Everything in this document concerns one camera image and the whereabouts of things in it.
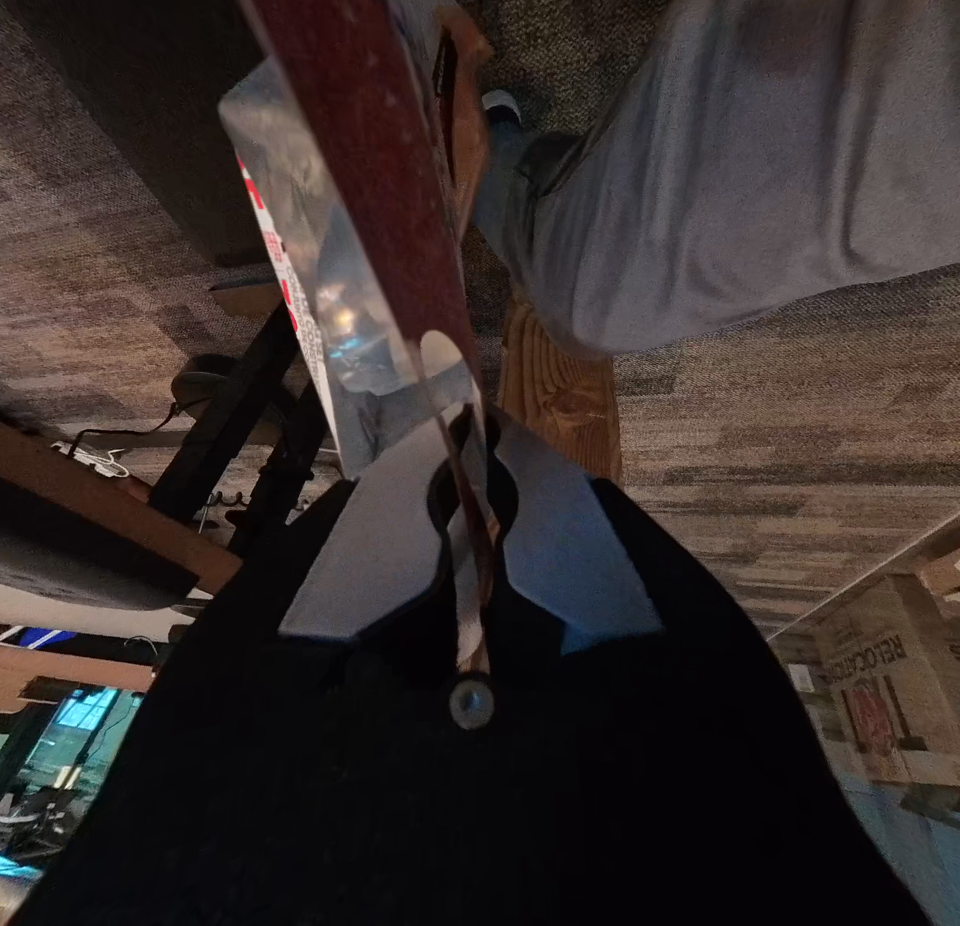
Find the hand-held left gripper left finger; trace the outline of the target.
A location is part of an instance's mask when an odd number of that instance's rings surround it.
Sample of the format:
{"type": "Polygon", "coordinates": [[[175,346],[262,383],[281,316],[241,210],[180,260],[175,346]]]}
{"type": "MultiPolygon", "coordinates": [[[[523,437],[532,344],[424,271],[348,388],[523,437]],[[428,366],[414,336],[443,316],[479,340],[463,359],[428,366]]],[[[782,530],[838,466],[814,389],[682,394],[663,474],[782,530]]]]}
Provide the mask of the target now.
{"type": "Polygon", "coordinates": [[[470,540],[438,420],[357,481],[279,623],[279,635],[357,648],[411,685],[440,685],[470,653],[470,540]]]}

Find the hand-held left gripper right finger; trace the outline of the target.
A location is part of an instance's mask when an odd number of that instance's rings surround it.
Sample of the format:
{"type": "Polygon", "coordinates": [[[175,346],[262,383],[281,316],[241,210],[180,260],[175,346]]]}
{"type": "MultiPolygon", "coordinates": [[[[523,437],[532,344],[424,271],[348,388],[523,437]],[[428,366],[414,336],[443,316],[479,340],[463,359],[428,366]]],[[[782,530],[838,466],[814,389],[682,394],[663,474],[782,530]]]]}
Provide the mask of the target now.
{"type": "Polygon", "coordinates": [[[568,656],[664,633],[594,477],[504,411],[487,418],[487,500],[499,527],[487,605],[493,676],[533,685],[568,656]]]}

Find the printed toy set bag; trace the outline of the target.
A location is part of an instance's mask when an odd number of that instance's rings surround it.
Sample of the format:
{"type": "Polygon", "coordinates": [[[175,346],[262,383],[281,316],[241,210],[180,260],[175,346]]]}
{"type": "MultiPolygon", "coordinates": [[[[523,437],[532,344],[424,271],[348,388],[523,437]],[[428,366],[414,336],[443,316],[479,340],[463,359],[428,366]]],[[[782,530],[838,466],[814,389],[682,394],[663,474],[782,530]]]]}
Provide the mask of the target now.
{"type": "Polygon", "coordinates": [[[454,0],[238,2],[266,57],[220,115],[342,475],[438,420],[469,539],[459,670],[487,673],[495,519],[461,242],[489,46],[454,0]]]}

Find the wooden table leg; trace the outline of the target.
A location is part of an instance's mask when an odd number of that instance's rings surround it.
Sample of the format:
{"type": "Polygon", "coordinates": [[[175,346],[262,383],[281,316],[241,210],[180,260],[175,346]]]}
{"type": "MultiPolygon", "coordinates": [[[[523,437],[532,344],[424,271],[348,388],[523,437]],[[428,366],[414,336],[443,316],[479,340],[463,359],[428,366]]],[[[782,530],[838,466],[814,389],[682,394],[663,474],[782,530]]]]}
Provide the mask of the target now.
{"type": "Polygon", "coordinates": [[[590,475],[622,485],[614,364],[566,354],[533,306],[512,297],[501,333],[498,406],[590,475]]]}

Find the cardboard box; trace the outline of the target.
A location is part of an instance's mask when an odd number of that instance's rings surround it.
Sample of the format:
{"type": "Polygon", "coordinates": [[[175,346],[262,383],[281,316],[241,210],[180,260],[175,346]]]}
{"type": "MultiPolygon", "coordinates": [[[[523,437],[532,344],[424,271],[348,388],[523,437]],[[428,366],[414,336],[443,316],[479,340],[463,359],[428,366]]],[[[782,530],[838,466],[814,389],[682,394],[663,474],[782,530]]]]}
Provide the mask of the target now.
{"type": "Polygon", "coordinates": [[[957,788],[958,633],[912,574],[889,574],[810,617],[858,773],[957,788]]]}

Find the person's legs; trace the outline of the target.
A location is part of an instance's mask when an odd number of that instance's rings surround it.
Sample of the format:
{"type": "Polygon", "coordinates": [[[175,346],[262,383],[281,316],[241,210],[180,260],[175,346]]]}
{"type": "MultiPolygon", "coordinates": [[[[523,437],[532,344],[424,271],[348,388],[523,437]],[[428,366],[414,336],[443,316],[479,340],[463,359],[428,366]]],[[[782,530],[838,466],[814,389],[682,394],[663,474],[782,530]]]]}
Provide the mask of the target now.
{"type": "Polygon", "coordinates": [[[489,127],[472,221],[574,356],[958,264],[959,0],[672,0],[580,138],[489,127]]]}

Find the black table frame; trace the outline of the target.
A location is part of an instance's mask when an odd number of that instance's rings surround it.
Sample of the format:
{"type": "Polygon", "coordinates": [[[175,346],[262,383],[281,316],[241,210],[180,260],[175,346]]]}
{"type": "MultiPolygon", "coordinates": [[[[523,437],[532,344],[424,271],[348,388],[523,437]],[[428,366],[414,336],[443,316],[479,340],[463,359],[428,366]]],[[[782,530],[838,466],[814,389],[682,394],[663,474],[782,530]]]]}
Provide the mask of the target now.
{"type": "MultiPolygon", "coordinates": [[[[293,320],[279,304],[185,435],[150,489],[149,506],[182,523],[204,507],[246,444],[300,350],[293,320]]],[[[234,527],[228,550],[246,558],[293,512],[332,426],[311,381],[282,418],[276,444],[234,527]]]]}

